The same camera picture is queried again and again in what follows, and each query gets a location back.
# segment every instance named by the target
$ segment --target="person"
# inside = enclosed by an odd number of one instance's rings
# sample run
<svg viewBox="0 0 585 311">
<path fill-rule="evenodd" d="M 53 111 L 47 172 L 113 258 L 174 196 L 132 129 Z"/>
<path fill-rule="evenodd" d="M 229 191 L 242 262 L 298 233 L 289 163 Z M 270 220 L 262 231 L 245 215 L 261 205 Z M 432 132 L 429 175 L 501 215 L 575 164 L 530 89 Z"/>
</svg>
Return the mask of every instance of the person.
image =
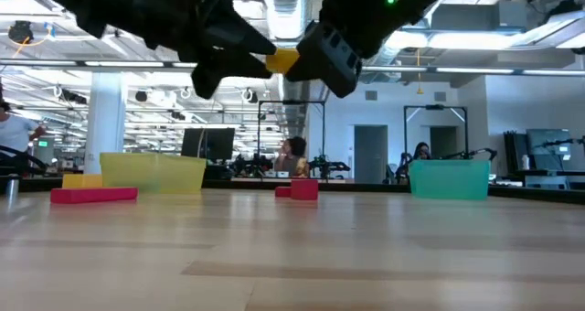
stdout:
<svg viewBox="0 0 585 311">
<path fill-rule="evenodd" d="M 309 177 L 309 165 L 304 157 L 306 147 L 306 141 L 299 136 L 284 141 L 274 171 L 288 172 L 289 177 Z"/>
<path fill-rule="evenodd" d="M 414 160 L 431 160 L 429 145 L 424 142 L 418 143 L 414 149 L 413 158 Z"/>
<path fill-rule="evenodd" d="M 28 143 L 44 135 L 46 131 L 38 123 L 9 114 L 9 111 L 10 105 L 0 98 L 0 145 L 24 153 L 28 149 Z M 16 174 L 24 173 L 27 161 L 22 155 L 0 150 L 0 162 L 3 162 L 4 166 L 16 167 Z"/>
</svg>

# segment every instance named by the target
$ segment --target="door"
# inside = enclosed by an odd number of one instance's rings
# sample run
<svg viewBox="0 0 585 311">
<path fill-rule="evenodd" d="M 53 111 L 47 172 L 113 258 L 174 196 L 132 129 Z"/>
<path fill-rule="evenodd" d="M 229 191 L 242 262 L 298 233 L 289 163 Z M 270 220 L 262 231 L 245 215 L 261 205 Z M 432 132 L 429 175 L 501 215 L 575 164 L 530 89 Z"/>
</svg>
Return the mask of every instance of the door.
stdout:
<svg viewBox="0 0 585 311">
<path fill-rule="evenodd" d="M 388 127 L 356 126 L 355 129 L 356 183 L 382 184 L 388 164 Z"/>
<path fill-rule="evenodd" d="M 457 149 L 457 127 L 431 127 L 430 147 L 433 158 L 463 151 Z"/>
</svg>

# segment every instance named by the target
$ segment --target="red block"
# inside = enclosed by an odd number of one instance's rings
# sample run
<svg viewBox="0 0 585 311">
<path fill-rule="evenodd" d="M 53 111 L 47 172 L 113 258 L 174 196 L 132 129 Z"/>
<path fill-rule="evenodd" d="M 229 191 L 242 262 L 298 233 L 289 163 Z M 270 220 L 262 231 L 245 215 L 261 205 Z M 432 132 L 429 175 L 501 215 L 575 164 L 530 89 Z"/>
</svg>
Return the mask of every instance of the red block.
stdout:
<svg viewBox="0 0 585 311">
<path fill-rule="evenodd" d="M 51 203 L 80 204 L 119 200 L 136 200 L 138 188 L 54 188 Z"/>
<path fill-rule="evenodd" d="M 319 181 L 316 179 L 294 179 L 291 182 L 291 198 L 294 200 L 318 200 Z"/>
<path fill-rule="evenodd" d="M 274 190 L 276 198 L 290 198 L 292 189 L 290 187 L 277 187 Z"/>
</svg>

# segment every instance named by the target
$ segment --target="teal bin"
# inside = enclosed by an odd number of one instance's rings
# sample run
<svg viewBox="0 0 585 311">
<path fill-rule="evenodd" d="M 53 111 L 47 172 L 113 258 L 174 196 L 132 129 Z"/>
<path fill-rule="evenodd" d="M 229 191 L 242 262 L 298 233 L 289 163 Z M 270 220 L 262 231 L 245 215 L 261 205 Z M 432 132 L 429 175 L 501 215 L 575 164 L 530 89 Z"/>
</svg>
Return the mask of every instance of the teal bin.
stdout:
<svg viewBox="0 0 585 311">
<path fill-rule="evenodd" d="M 410 188 L 417 198 L 484 200 L 490 162 L 419 160 L 409 167 Z"/>
</svg>

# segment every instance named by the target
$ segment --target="white pillar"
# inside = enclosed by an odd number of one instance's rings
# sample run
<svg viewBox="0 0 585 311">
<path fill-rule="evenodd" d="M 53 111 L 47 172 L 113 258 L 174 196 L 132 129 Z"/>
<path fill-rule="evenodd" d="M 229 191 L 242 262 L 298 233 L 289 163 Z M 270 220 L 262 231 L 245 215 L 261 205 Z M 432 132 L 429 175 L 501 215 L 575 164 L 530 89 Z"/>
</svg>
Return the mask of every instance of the white pillar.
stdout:
<svg viewBox="0 0 585 311">
<path fill-rule="evenodd" d="M 100 174 L 102 152 L 122 152 L 128 91 L 123 73 L 94 72 L 85 146 L 85 174 Z"/>
</svg>

